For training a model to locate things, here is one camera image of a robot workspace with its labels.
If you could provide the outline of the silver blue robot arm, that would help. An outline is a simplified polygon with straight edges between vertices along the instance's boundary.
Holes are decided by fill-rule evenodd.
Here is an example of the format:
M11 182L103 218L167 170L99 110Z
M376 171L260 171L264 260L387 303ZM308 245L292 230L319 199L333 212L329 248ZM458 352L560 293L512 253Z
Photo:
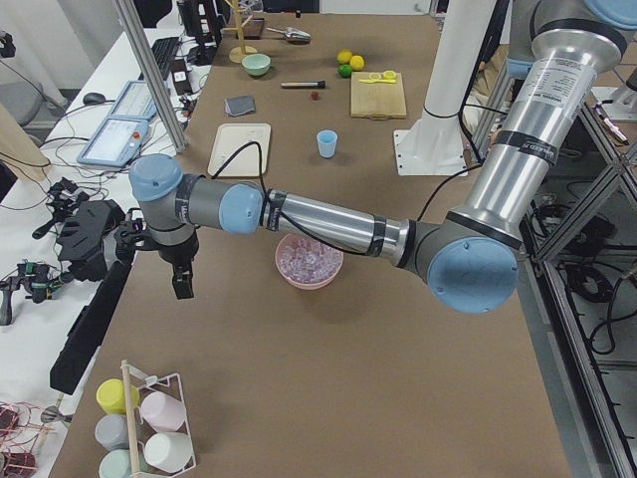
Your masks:
M235 234L265 227L386 258L458 312L496 309L517 285L523 215L595 80L619 63L635 30L632 1L516 2L512 64L528 72L470 193L441 224L396 222L264 186L186 174L173 157L151 154L129 171L146 224L132 241L172 265L179 298L193 294L198 227Z

